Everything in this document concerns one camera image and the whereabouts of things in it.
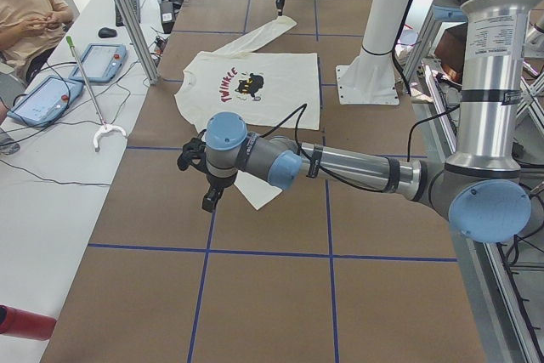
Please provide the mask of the cream long-sleeve cat shirt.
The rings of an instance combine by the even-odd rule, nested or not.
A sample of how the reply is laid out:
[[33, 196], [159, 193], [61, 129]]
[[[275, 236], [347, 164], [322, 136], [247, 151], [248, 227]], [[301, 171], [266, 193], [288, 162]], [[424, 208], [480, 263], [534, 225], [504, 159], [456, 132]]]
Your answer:
[[256, 209], [292, 184], [302, 162], [251, 135], [248, 126], [320, 127], [317, 55], [270, 54], [261, 48], [296, 25], [281, 16], [184, 68], [175, 95], [182, 117], [204, 132], [207, 171], [236, 173], [234, 185]]

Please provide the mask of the black power adapter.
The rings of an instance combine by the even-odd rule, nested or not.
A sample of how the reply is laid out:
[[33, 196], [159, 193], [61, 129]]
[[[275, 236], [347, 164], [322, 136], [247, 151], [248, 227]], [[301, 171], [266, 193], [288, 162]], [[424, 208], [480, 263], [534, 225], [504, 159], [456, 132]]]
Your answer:
[[162, 0], [159, 7], [162, 31], [165, 34], [170, 34], [175, 24], [175, 12], [173, 3], [168, 0]]

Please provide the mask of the white reacher grabber stick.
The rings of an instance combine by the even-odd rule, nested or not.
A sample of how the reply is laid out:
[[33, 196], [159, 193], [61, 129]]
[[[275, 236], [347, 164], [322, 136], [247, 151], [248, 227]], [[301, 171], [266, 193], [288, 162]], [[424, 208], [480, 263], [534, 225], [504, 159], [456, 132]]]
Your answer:
[[75, 59], [76, 61], [76, 65], [77, 65], [77, 68], [78, 70], [80, 71], [81, 75], [82, 75], [82, 78], [83, 78], [83, 81], [84, 81], [84, 84], [85, 84], [85, 87], [90, 95], [90, 98], [93, 102], [93, 105], [94, 105], [94, 108], [95, 108], [95, 111], [99, 117], [99, 122], [100, 122], [100, 126], [99, 126], [99, 129], [97, 130], [97, 132], [95, 133], [94, 137], [93, 137], [93, 147], [94, 147], [94, 151], [95, 152], [99, 152], [100, 151], [100, 147], [99, 147], [99, 142], [100, 142], [100, 139], [105, 136], [106, 134], [108, 133], [114, 133], [114, 132], [119, 132], [124, 138], [127, 137], [127, 133], [125, 131], [125, 129], [121, 126], [118, 126], [118, 125], [115, 125], [115, 124], [109, 124], [103, 114], [102, 114], [102, 111], [99, 107], [99, 104], [98, 104], [98, 101], [96, 99], [96, 96], [94, 94], [94, 91], [93, 91], [93, 88], [91, 86], [91, 83], [89, 82], [88, 80], [88, 77], [86, 75], [86, 72], [84, 70], [84, 67], [83, 67], [83, 64], [82, 64], [82, 60], [79, 56], [79, 54], [77, 53], [76, 51], [76, 48], [74, 46], [74, 43], [72, 41], [72, 38], [71, 36], [67, 36], [66, 38], [66, 41], [69, 45], [69, 48], [70, 48], [70, 51], [71, 51], [71, 55], [72, 57]]

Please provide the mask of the far blue teach pendant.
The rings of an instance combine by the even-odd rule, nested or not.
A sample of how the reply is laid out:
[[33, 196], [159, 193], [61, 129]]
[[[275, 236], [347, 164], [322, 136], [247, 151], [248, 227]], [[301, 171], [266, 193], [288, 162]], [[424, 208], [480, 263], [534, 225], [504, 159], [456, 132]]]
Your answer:
[[76, 51], [91, 84], [110, 82], [122, 68], [127, 53], [123, 44], [101, 43], [90, 43], [82, 52]]

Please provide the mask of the blue teach pendant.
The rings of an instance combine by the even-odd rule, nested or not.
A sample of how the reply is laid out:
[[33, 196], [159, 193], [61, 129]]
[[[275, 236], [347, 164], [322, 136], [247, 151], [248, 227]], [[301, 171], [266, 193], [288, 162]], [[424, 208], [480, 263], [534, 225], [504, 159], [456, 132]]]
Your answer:
[[91, 84], [110, 82], [122, 68], [127, 53], [123, 44], [101, 43], [90, 43], [82, 52], [76, 51]]
[[55, 122], [82, 93], [83, 85], [48, 76], [8, 112], [8, 117], [26, 126], [43, 128]]

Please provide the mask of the black computer mouse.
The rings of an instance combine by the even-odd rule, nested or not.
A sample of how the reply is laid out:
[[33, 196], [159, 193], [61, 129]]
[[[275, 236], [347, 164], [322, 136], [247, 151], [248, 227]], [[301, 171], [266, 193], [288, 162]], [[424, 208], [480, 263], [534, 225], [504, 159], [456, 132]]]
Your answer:
[[110, 27], [102, 27], [98, 31], [99, 38], [113, 38], [117, 36], [117, 31]]

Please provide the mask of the near blue teach pendant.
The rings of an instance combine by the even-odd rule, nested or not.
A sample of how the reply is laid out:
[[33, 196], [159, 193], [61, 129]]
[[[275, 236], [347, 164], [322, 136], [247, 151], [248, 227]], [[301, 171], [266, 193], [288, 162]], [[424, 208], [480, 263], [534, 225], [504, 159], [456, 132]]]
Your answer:
[[8, 117], [26, 126], [43, 128], [55, 122], [82, 93], [83, 85], [48, 76], [8, 112]]

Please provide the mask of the red cylinder bottle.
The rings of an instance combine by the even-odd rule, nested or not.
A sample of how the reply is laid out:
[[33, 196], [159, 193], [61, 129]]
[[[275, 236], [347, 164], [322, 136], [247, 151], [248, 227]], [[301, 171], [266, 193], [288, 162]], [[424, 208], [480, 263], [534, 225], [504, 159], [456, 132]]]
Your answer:
[[57, 320], [6, 305], [1, 306], [1, 334], [38, 341], [51, 338]]

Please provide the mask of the person in beige shirt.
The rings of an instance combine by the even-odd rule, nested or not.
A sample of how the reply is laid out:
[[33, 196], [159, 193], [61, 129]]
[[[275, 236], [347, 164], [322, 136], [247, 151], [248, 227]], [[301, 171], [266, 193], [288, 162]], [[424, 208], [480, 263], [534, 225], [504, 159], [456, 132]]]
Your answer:
[[1, 57], [30, 82], [73, 20], [65, 0], [1, 0]]

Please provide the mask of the aluminium frame post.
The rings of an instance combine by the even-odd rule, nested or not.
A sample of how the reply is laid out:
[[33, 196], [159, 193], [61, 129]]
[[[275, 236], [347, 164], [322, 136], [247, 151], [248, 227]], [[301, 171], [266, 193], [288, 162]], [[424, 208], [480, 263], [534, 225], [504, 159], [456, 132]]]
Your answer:
[[150, 85], [155, 85], [159, 79], [158, 70], [151, 58], [150, 50], [148, 49], [136, 14], [133, 11], [132, 4], [129, 0], [114, 0], [114, 2], [120, 11], [125, 28], [139, 58], [139, 62], [144, 69], [144, 73]]

